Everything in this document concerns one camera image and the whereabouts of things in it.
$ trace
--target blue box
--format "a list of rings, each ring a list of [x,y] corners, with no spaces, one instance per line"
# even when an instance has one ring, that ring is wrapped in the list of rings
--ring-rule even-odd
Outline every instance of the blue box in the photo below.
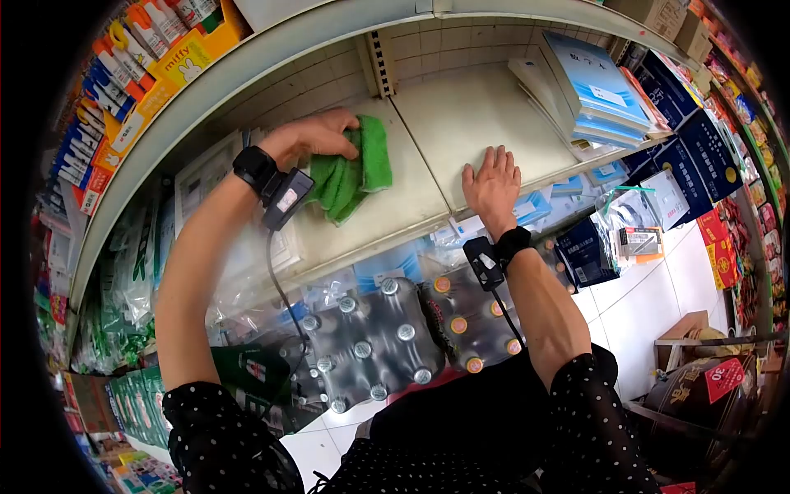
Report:
[[[738,167],[715,123],[705,111],[695,112],[678,130],[708,195],[714,202],[743,186]]]
[[[613,269],[598,229],[589,217],[557,237],[555,252],[568,266],[567,272],[577,288],[620,277]]]
[[[697,172],[697,167],[694,166],[694,162],[681,139],[675,138],[670,141],[657,155],[655,155],[653,163],[655,166],[654,173],[658,173],[665,168],[671,170],[672,176],[677,180],[680,189],[683,191],[683,195],[686,197],[686,201],[689,203],[688,213],[684,214],[683,217],[675,223],[675,226],[694,221],[713,209],[713,204],[708,197],[708,192],[705,190],[705,182]]]
[[[702,98],[683,82],[654,51],[648,51],[634,71],[642,89],[676,130],[703,108]]]

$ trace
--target green cloth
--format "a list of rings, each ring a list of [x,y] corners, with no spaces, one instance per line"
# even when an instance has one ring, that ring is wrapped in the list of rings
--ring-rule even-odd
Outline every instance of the green cloth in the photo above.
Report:
[[[359,129],[343,132],[359,150],[357,159],[319,154],[310,158],[310,177],[315,186],[307,195],[306,202],[320,202],[326,220],[336,226],[345,223],[368,194],[393,185],[387,154],[387,131],[382,121],[368,115],[357,115],[357,119]]]

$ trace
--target price label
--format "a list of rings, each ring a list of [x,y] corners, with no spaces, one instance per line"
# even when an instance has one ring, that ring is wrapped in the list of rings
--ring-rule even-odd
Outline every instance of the price label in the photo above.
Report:
[[[705,373],[708,383],[708,398],[711,404],[743,382],[744,370],[738,359],[730,359],[718,364]]]

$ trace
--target plastic wrap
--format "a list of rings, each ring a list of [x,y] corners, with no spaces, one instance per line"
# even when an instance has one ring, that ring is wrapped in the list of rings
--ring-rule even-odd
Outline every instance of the plastic wrap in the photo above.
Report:
[[[497,293],[520,331],[507,283]],[[470,266],[422,283],[420,298],[434,339],[444,347],[454,368],[477,373],[521,351],[502,307],[490,292],[483,291]]]
[[[444,368],[417,287],[407,278],[386,278],[379,290],[346,296],[337,307],[307,315],[302,325],[337,413],[368,398],[384,400],[411,383],[428,384]]]

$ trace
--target bottle cap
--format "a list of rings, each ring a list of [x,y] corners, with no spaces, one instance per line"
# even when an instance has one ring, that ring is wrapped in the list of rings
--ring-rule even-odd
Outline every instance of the bottle cap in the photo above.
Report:
[[[504,301],[502,302],[502,305],[504,305],[505,309],[507,309],[507,305],[505,304]],[[493,315],[494,317],[502,317],[502,307],[499,305],[499,302],[497,302],[496,300],[491,302],[491,305],[489,306],[489,310],[491,310],[491,315]]]
[[[321,372],[329,372],[335,367],[335,364],[331,357],[323,356],[315,363],[315,367]]]
[[[384,278],[382,281],[382,293],[384,295],[395,295],[397,292],[397,281],[393,278]]]
[[[483,370],[483,361],[478,356],[466,360],[466,370],[471,374],[477,374]]]
[[[383,384],[376,384],[371,388],[371,398],[377,402],[382,402],[387,398],[387,388]]]
[[[373,352],[373,348],[371,347],[371,344],[368,343],[367,341],[364,340],[357,341],[354,344],[354,355],[356,355],[360,359],[368,358],[369,356],[371,356],[372,352]]]
[[[356,300],[352,299],[350,296],[345,296],[340,299],[340,312],[348,314],[349,312],[356,309]]]
[[[421,367],[414,371],[414,382],[417,384],[428,384],[434,377],[434,373],[425,367]]]
[[[434,290],[439,293],[447,293],[450,291],[450,279],[447,276],[441,276],[434,280]]]
[[[505,344],[505,349],[510,355],[515,355],[521,351],[521,344],[516,338],[513,338]]]
[[[468,324],[466,319],[462,317],[456,317],[450,321],[450,330],[455,334],[463,334],[466,331],[467,326]]]
[[[306,315],[304,319],[302,319],[302,327],[308,331],[315,331],[321,323],[318,321],[318,318],[314,315]]]
[[[332,410],[335,413],[343,413],[346,411],[346,403],[344,398],[337,398],[332,400]]]
[[[401,324],[397,329],[397,337],[401,341],[409,341],[415,335],[414,326],[411,324]]]

